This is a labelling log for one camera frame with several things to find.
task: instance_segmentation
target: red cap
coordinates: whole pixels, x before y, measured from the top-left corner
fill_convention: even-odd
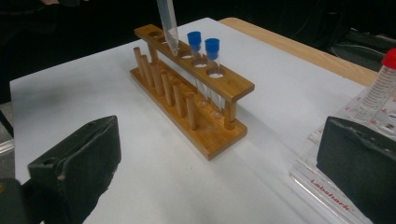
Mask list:
[[[382,60],[382,64],[391,69],[396,69],[396,49],[390,49]]]

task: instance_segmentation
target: plastic tube rack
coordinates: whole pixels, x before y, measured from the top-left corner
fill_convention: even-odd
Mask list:
[[[191,51],[182,41],[174,56],[163,31],[154,25],[137,28],[134,33],[148,43],[151,62],[140,48],[134,48],[138,67],[131,70],[132,78],[208,160],[247,134],[248,128],[235,118],[236,106],[239,99],[254,90],[253,83],[223,65],[222,77],[210,77],[206,67],[195,67],[192,58],[185,57]],[[214,104],[200,104],[203,96],[197,94],[196,87],[159,60],[157,50],[224,99],[220,118],[213,116],[213,111],[219,109]]]

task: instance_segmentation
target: dark background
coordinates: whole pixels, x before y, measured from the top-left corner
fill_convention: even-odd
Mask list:
[[[177,25],[237,17],[321,50],[350,27],[395,35],[392,0],[174,0],[174,6]],[[0,104],[10,101],[10,80],[134,41],[134,28],[149,23],[161,27],[155,0],[90,0],[29,15],[0,13]]]

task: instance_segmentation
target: test tube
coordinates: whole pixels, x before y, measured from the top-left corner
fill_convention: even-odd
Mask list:
[[[219,62],[219,42],[217,38],[209,38],[205,41],[207,74],[212,78],[223,76]],[[224,99],[213,90],[210,90],[210,98],[218,108],[214,116],[219,117],[221,115],[221,109],[224,108]]]
[[[205,67],[206,63],[201,52],[201,32],[193,31],[187,34],[187,38],[189,39],[190,49],[191,49],[191,57],[192,57],[192,65],[195,67]],[[200,105],[207,105],[207,98],[209,97],[210,91],[208,91],[207,86],[198,80],[195,79],[195,87],[197,89],[198,94],[200,94],[204,100],[200,101]]]
[[[370,121],[396,91],[396,49],[387,52],[375,82],[362,99],[352,119],[360,123]]]

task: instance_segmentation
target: wooden base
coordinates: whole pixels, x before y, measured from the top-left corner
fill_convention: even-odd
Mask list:
[[[226,129],[224,127],[224,116],[215,117],[216,107],[210,103],[202,104],[204,98],[196,93],[196,88],[189,81],[161,61],[158,61],[158,66],[158,71],[162,71],[162,73],[166,71],[171,89],[172,86],[179,86],[182,98],[180,105],[170,104],[169,96],[159,94],[155,87],[151,87],[147,80],[142,78],[143,76],[140,75],[138,68],[131,70],[131,76],[208,160],[212,160],[247,134],[248,128],[237,119],[233,121],[231,130]],[[178,110],[188,110],[186,106],[187,95],[189,97],[193,95],[194,111],[180,115]],[[195,123],[192,126],[189,113],[195,115],[193,116]]]

